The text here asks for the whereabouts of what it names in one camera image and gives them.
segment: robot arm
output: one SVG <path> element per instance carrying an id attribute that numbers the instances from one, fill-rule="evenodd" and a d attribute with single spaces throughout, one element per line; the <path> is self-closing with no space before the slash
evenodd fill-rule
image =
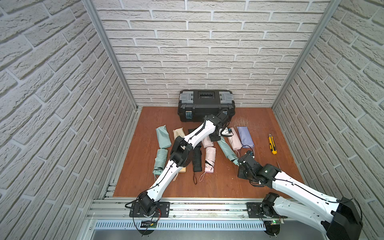
<path id="1" fill-rule="evenodd" d="M 182 153 L 182 156 L 188 156 L 188 153 L 191 151 L 191 148 L 189 144 L 192 146 L 192 149 L 195 148 L 195 146 L 203 140 L 206 136 L 212 134 L 216 130 L 216 126 L 213 122 L 210 120 L 206 120 L 200 127 L 198 127 L 195 131 L 192 133 L 186 135 L 183 138 L 176 139 L 176 141 L 179 141 L 179 146 L 182 150 L 180 150 L 180 153 Z M 187 143 L 187 146 L 183 149 L 182 143 Z M 149 190 L 147 190 L 148 197 L 153 200 L 153 202 L 157 202 L 160 200 L 161 196 L 163 195 L 165 189 L 169 185 L 169 183 L 172 181 L 172 179 L 176 176 L 176 174 L 185 166 L 189 164 L 189 162 L 185 161 L 183 163 L 183 160 L 181 162 L 176 163 L 172 159 L 176 159 L 175 156 L 172 157 L 172 154 L 177 152 L 177 145 L 174 144 L 172 148 L 171 153 L 171 160 L 168 161 L 165 169 L 161 173 L 161 175 L 157 178 L 155 183 L 150 187 Z"/>
<path id="2" fill-rule="evenodd" d="M 171 150 L 170 159 L 155 183 L 138 196 L 140 207 L 145 215 L 151 216 L 176 174 L 186 167 L 190 160 L 188 154 L 210 134 L 217 137 L 221 128 L 228 123 L 228 116 L 221 111 L 217 116 L 210 115 L 195 131 L 185 137 L 177 137 Z M 261 166 L 248 151 L 239 160 L 238 177 L 247 179 L 253 186 L 261 185 L 290 195 L 301 204 L 297 204 L 269 193 L 260 205 L 259 212 L 267 215 L 282 215 L 310 225 L 330 240 L 357 240 L 362 229 L 362 221 L 351 199 L 328 196 L 291 178 L 279 168 L 266 164 Z"/>
<path id="3" fill-rule="evenodd" d="M 156 204 L 163 195 L 176 174 L 190 163 L 188 154 L 205 137 L 213 134 L 219 135 L 219 131 L 228 123 L 228 116 L 225 111 L 219 112 L 216 116 L 209 115 L 204 118 L 203 124 L 195 131 L 185 137 L 177 137 L 170 152 L 170 159 L 155 183 L 138 196 L 138 202 L 147 216 L 151 216 L 156 210 Z"/>
<path id="4" fill-rule="evenodd" d="M 239 178 L 283 192 L 303 204 L 269 193 L 260 205 L 260 214 L 291 217 L 325 233 L 330 240 L 359 238 L 362 221 L 352 199 L 338 200 L 316 191 L 271 164 L 262 167 L 252 155 L 248 151 L 238 160 Z"/>

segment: brick wall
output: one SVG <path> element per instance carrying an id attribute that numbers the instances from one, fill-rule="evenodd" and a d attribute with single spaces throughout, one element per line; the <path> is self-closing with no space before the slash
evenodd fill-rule
<path id="1" fill-rule="evenodd" d="M 343 0 L 275 114 L 307 184 L 361 205 L 384 237 L 384 8 Z"/>
<path id="2" fill-rule="evenodd" d="M 0 1 L 0 239 L 75 238 L 131 111 L 81 1 Z"/>
<path id="3" fill-rule="evenodd" d="M 94 0 L 139 105 L 229 89 L 270 107 L 327 1 Z"/>

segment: black toolbox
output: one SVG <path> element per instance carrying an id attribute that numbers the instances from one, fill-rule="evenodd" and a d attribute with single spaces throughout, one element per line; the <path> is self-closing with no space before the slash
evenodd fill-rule
<path id="1" fill-rule="evenodd" d="M 216 115 L 225 108 L 231 120 L 235 115 L 235 101 L 229 90 L 182 90 L 177 114 L 182 122 L 202 122 L 205 115 Z"/>

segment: mint green folded umbrella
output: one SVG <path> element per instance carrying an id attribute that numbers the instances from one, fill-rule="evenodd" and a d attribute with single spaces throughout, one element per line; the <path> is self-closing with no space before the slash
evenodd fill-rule
<path id="1" fill-rule="evenodd" d="M 167 154 L 168 154 L 168 150 L 166 149 L 160 148 L 159 150 L 157 150 L 157 155 L 155 158 L 155 166 L 153 166 L 153 171 L 152 171 L 154 175 L 160 175 L 163 172 L 166 166 Z"/>
<path id="2" fill-rule="evenodd" d="M 225 142 L 225 139 L 221 136 L 220 141 L 217 141 L 218 145 L 220 146 L 221 150 L 223 150 L 225 156 L 233 162 L 235 165 L 239 166 L 239 163 L 237 162 L 238 157 L 236 154 L 232 151 L 231 147 Z"/>

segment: wooden floor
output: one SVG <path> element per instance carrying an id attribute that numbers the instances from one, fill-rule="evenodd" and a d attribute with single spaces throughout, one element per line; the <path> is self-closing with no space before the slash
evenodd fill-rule
<path id="1" fill-rule="evenodd" d="M 159 148 L 155 129 L 162 125 L 166 125 L 173 144 L 173 130 L 184 127 L 184 132 L 187 134 L 188 129 L 196 128 L 201 123 L 181 122 L 176 107 L 144 107 L 115 188 L 114 197 L 136 197 L 154 183 L 152 170 Z M 303 182 L 270 108 L 236 108 L 236 114 L 229 126 L 248 127 L 255 143 L 255 160 L 262 166 L 267 163 L 277 166 L 278 162 L 283 171 Z M 269 133 L 275 140 L 278 151 L 276 155 L 269 150 Z M 187 171 L 179 173 L 176 181 L 169 184 L 163 197 L 264 198 L 269 192 L 277 192 L 268 187 L 252 187 L 248 180 L 237 178 L 238 167 L 225 157 L 217 142 L 214 143 L 214 147 L 216 148 L 214 173 L 206 173 L 204 180 L 195 185 L 193 167 L 190 163 Z M 204 170 L 205 149 L 201 149 Z"/>

